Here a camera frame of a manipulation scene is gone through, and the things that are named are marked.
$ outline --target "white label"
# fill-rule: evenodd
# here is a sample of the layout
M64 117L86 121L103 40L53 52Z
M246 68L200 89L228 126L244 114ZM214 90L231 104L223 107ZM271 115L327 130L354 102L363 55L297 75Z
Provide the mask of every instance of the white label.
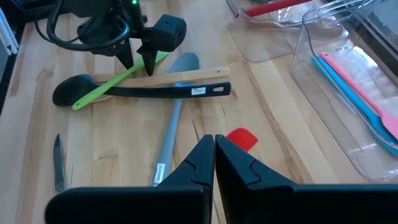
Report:
M201 94L205 94L205 93L206 93L206 87L192 89L192 96L193 95L201 95Z
M156 175L155 175L155 179L154 179L155 184L160 184L161 181L163 180L165 166L166 166L166 164L157 164Z

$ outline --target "green silicone spatula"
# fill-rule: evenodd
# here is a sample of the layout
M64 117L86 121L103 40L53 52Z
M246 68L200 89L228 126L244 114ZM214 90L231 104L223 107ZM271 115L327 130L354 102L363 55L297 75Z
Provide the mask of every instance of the green silicone spatula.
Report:
M155 63L161 61L163 58L168 56L169 53L167 52L161 52L159 51L156 55L156 60ZM76 101L76 103L72 106L74 110L78 110L87 104L91 103L93 100L97 99L99 96L104 94L106 91L108 91L111 87L115 86L119 82L121 82L123 79L125 79L127 76L129 76L131 73L135 72L139 68L144 67L144 61L142 57L140 56L137 61L135 62L134 66L129 68L127 71L123 72L122 74L112 78L108 82L104 83L103 85L99 86L95 90L87 93L85 96L80 98L80 100Z

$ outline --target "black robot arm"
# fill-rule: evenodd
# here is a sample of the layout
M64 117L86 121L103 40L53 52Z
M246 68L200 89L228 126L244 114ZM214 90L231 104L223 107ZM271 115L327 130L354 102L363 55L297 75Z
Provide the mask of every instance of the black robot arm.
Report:
M45 221L210 224L214 169L228 224L397 221L396 184L298 184L222 135L205 135L157 187L66 190L51 199Z
M62 8L78 17L90 17L77 29L82 44L64 41L55 34ZM174 51L184 40L187 24L181 18L164 14L153 27L145 27L138 0L57 0L47 23L49 40L65 49L90 51L93 54L116 56L130 68L134 65L129 38L142 40L138 53L142 55L149 75L153 74L159 50Z

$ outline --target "plastic bin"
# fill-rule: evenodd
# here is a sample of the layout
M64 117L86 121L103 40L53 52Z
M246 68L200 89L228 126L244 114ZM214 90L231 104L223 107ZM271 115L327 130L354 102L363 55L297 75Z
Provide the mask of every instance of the plastic bin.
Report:
M301 19L310 8L320 5L321 0L293 0L304 2L265 14L253 15L251 10L273 6L286 0L227 0L231 11L228 30L241 55L248 61L261 62L290 54L300 33Z
M312 60L327 52L379 106L398 116L394 68L398 57L377 31L386 29L380 21L374 22L373 10L380 4L379 0L337 0L305 13L291 75L358 172L371 181L397 182L398 157L391 151L398 152L398 145L386 140L348 95L335 87L331 73L321 66L326 78ZM332 22L325 22L331 17ZM337 27L344 30L340 38L318 38L322 29Z

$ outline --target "knife blade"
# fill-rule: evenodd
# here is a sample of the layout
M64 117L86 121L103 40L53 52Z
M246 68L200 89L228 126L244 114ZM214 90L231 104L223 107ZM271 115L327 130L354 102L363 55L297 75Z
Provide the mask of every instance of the knife blade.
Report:
M61 193L65 190L65 171L63 168L62 140L61 135L57 135L53 149L55 190Z

